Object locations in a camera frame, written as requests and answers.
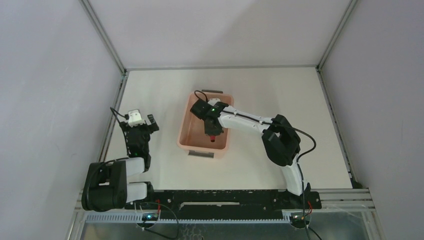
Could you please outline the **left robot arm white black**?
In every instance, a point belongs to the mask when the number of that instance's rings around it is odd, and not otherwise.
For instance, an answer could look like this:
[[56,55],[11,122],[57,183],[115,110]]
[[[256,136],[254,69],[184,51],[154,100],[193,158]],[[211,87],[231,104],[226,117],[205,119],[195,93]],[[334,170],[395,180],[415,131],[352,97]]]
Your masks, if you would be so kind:
[[127,156],[89,165],[81,197],[84,210],[106,212],[122,209],[134,200],[145,209],[155,205],[157,196],[147,189],[145,182],[128,183],[127,180],[131,175],[149,170],[149,141],[151,134],[160,129],[152,114],[147,115],[149,124],[135,115],[130,113],[127,121],[118,123],[124,136]]

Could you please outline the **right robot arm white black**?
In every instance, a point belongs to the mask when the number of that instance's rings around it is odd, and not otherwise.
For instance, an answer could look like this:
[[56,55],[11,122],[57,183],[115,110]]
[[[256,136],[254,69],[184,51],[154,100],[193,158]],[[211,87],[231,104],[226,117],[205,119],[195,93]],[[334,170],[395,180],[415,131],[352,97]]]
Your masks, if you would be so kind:
[[300,134],[309,134],[292,127],[287,118],[281,114],[275,117],[263,117],[240,111],[232,105],[218,99],[205,101],[198,99],[189,111],[204,123],[207,136],[216,137],[225,129],[234,129],[252,133],[261,138],[266,156],[279,166],[286,182],[289,203],[295,208],[302,208],[309,201],[299,159],[302,156]]

